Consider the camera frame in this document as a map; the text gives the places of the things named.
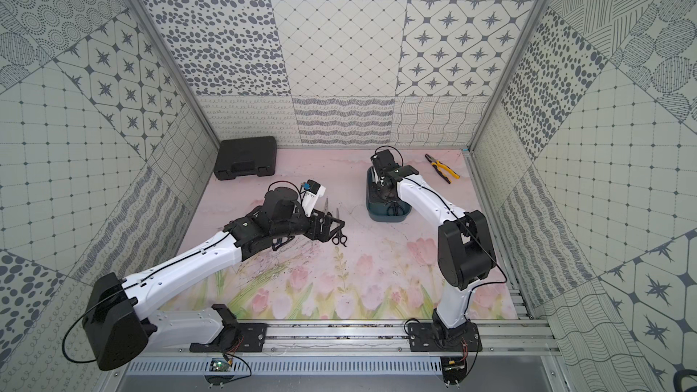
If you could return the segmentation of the small black scissors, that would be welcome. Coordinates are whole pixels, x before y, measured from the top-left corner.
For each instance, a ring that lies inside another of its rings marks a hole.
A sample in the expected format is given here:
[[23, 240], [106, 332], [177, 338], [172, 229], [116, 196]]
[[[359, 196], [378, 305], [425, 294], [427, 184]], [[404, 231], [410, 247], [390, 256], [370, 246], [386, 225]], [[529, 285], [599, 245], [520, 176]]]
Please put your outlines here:
[[323, 208], [324, 216], [328, 217], [330, 212], [329, 212], [329, 198], [325, 198], [325, 203], [324, 203], [324, 208]]

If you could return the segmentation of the slim black scissors with hook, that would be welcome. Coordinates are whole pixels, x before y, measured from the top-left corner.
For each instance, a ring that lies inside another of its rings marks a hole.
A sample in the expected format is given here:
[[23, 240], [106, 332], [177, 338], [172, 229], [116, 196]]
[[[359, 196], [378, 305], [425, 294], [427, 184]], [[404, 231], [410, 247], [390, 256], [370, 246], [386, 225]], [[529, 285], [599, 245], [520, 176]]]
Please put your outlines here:
[[[336, 210], [336, 212], [335, 212], [335, 215], [333, 214], [333, 216], [334, 216], [336, 219], [339, 219], [339, 220], [341, 219], [341, 215], [339, 214], [339, 208], [337, 208], [337, 210]], [[347, 247], [348, 236], [346, 236], [345, 234], [343, 234], [343, 226], [342, 226], [341, 229], [339, 229], [339, 230], [337, 231], [337, 233], [336, 233], [335, 236], [331, 239], [331, 241], [332, 241], [332, 243], [333, 243], [334, 245], [337, 245], [337, 246], [341, 245], [341, 246], [343, 246], [343, 247]]]

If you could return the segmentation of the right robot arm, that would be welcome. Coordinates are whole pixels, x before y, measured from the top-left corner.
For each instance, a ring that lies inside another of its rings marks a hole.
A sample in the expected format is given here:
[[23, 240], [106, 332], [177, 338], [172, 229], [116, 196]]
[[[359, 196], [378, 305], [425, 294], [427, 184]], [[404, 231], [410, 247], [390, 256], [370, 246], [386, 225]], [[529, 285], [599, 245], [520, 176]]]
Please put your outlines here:
[[377, 148], [370, 161], [380, 199], [403, 201], [437, 230], [437, 265], [447, 284], [433, 326], [443, 332], [460, 330], [474, 294], [488, 286], [486, 279], [498, 267], [486, 216], [448, 201], [416, 168], [397, 163], [388, 146]]

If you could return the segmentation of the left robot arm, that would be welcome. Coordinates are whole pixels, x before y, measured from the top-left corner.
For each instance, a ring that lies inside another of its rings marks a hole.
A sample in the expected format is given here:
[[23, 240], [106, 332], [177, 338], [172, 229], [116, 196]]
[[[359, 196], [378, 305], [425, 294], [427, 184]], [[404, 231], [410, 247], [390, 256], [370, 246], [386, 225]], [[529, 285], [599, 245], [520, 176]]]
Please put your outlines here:
[[319, 242], [337, 239], [345, 222], [315, 210], [317, 199], [286, 187], [269, 190], [262, 205], [188, 252], [125, 278], [110, 272], [98, 279], [81, 318], [94, 363], [109, 371], [147, 348], [180, 345], [223, 356], [239, 350], [248, 339], [226, 305], [214, 304], [181, 319], [163, 319], [159, 309], [216, 272], [265, 250], [279, 250], [299, 236]]

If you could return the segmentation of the teal plastic storage box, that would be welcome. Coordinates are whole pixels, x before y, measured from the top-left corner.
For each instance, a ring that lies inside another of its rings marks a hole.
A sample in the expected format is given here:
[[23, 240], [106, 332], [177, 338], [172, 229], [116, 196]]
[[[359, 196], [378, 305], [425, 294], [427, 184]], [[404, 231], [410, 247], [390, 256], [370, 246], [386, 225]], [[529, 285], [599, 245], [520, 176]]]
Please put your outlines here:
[[401, 206], [405, 210], [405, 214], [397, 217], [388, 216], [386, 214], [386, 204], [390, 203], [391, 201], [387, 201], [379, 197], [379, 185], [374, 181], [374, 174], [375, 172], [373, 168], [369, 168], [367, 170], [366, 208], [368, 210], [368, 216], [370, 216], [370, 218], [376, 222], [398, 223], [405, 221], [406, 217], [409, 216], [412, 207], [405, 201], [395, 200], [400, 202]]

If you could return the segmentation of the yellow black pliers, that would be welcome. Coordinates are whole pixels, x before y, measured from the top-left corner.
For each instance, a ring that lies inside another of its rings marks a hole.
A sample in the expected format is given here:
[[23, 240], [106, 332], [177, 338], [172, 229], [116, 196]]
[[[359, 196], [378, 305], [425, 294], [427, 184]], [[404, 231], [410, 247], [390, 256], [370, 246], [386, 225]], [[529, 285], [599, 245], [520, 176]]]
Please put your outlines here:
[[446, 183], [451, 184], [453, 180], [459, 180], [460, 175], [451, 169], [448, 165], [442, 163], [437, 158], [430, 154], [425, 154], [425, 158], [434, 168], [436, 173], [442, 178]]

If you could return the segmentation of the black plastic tool case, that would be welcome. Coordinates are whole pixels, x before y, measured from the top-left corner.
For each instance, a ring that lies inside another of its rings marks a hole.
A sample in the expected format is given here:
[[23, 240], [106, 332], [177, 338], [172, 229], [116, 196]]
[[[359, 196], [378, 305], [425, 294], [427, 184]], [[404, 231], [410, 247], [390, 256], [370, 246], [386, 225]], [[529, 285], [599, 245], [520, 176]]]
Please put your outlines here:
[[277, 141], [273, 136], [224, 140], [220, 144], [213, 174], [219, 181], [241, 176], [275, 174]]

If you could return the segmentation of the pink floral table mat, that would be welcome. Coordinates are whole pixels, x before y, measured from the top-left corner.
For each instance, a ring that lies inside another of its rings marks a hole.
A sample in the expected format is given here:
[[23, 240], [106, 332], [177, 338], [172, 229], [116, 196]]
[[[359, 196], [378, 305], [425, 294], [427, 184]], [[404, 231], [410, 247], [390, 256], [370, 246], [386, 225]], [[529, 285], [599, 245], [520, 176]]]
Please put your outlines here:
[[373, 221], [366, 208], [371, 150], [281, 150], [272, 177], [211, 179], [184, 237], [190, 250], [263, 202], [269, 187], [314, 180], [317, 207], [339, 208], [347, 247], [299, 237], [221, 270], [167, 302], [167, 310], [222, 303], [240, 319], [429, 319], [445, 280], [437, 266], [437, 231], [412, 213]]

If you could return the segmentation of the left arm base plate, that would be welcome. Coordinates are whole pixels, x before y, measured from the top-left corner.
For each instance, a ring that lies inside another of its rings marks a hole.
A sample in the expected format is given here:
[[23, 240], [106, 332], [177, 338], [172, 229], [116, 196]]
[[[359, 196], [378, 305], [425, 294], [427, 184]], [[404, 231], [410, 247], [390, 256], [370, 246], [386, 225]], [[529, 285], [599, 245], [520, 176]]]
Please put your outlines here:
[[236, 351], [259, 353], [268, 331], [267, 323], [240, 323], [224, 304], [213, 304], [212, 309], [223, 327], [211, 339], [198, 339], [190, 344], [192, 353], [232, 353]]

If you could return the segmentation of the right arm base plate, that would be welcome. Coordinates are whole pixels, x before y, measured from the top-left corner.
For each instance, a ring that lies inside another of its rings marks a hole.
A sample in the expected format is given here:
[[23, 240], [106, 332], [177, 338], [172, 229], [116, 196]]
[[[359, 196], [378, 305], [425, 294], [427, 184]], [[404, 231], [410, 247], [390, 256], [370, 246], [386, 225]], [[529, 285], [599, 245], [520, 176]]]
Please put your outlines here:
[[412, 352], [479, 352], [483, 349], [477, 324], [467, 320], [457, 328], [446, 328], [439, 322], [404, 324]]

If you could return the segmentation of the aluminium rail frame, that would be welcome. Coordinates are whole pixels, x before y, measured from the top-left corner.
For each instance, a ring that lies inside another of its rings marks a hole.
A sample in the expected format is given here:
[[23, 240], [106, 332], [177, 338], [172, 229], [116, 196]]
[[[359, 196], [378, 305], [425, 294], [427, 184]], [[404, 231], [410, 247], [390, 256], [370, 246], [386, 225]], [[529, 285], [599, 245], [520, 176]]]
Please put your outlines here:
[[[267, 355], [359, 354], [385, 356], [404, 353], [457, 355], [460, 352], [412, 352], [404, 324], [424, 320], [268, 320], [238, 319], [240, 323], [267, 323], [263, 351]], [[474, 322], [483, 349], [469, 352], [481, 356], [549, 356], [559, 352], [549, 325], [544, 320], [483, 320]], [[151, 353], [190, 352], [190, 344], [207, 341], [223, 327], [212, 308], [200, 311], [158, 311], [146, 323], [154, 328], [145, 351]]]

